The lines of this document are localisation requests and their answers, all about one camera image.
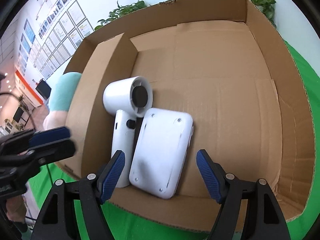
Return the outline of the large open cardboard tray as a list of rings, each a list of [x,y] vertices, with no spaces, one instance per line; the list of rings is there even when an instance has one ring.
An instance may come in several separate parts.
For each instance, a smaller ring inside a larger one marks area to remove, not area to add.
[[[132,12],[86,37],[66,72],[82,75],[66,121],[77,152],[57,165],[75,179],[110,159],[114,119],[102,103],[109,83],[146,77],[154,107],[193,117],[176,194],[163,200],[128,186],[114,191],[114,205],[210,231],[219,205],[196,166],[204,149],[240,179],[265,178],[287,220],[304,211],[315,163],[309,100],[283,39],[250,1],[174,0]]]

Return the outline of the pink plush pig toy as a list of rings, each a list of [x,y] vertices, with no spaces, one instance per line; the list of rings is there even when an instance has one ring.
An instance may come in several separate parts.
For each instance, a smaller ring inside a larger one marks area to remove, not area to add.
[[[65,126],[80,79],[81,73],[79,72],[68,72],[60,76],[49,97],[49,114],[43,122],[44,130]]]

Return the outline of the blue wall poster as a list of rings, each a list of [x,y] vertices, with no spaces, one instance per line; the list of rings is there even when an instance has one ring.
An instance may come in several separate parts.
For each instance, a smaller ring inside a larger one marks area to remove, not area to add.
[[[34,33],[28,20],[25,21],[24,31],[25,31],[27,37],[29,38],[29,41],[31,42],[31,44],[33,44],[33,42],[35,40],[35,33]]]

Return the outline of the framed certificates on wall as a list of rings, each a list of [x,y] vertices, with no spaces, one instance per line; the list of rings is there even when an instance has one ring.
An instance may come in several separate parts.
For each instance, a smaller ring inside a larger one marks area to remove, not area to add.
[[[33,27],[32,29],[35,33],[33,44],[29,41],[23,25],[16,69],[24,75],[27,67],[34,67],[45,80],[51,77],[54,72],[68,61],[74,55],[84,38],[94,31],[87,17],[71,30],[70,33],[66,33],[61,25],[56,23],[43,39],[39,38],[39,29],[35,30]]]

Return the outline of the white rounded device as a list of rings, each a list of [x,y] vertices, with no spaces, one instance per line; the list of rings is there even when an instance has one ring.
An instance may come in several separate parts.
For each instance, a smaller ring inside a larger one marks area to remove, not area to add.
[[[156,197],[171,198],[182,174],[193,130],[189,113],[149,109],[136,143],[130,183]]]

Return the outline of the black monitor screen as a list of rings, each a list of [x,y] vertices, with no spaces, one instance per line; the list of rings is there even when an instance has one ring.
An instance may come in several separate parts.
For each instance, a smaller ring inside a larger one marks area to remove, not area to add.
[[[51,94],[51,87],[46,83],[44,79],[41,79],[36,85],[37,92],[44,98],[44,100],[48,100]]]

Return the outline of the left potted plant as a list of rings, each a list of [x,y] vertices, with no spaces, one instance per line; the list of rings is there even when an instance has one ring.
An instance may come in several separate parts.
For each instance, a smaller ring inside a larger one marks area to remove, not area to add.
[[[119,3],[117,2],[117,8],[109,12],[107,19],[100,19],[97,22],[98,25],[95,27],[94,30],[98,30],[103,26],[111,23],[112,21],[115,21],[132,12],[138,11],[140,9],[144,9],[147,6],[148,5],[144,1],[137,1],[135,3],[128,4],[128,5],[119,5]]]

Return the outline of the white hair dryer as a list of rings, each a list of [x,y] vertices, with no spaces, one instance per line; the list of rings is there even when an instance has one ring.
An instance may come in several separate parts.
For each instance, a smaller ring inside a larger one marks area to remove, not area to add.
[[[125,154],[125,165],[117,188],[130,184],[129,172],[133,158],[133,143],[137,119],[143,118],[153,103],[153,93],[148,80],[142,76],[118,80],[106,86],[103,105],[108,114],[115,117],[111,154],[117,150]]]

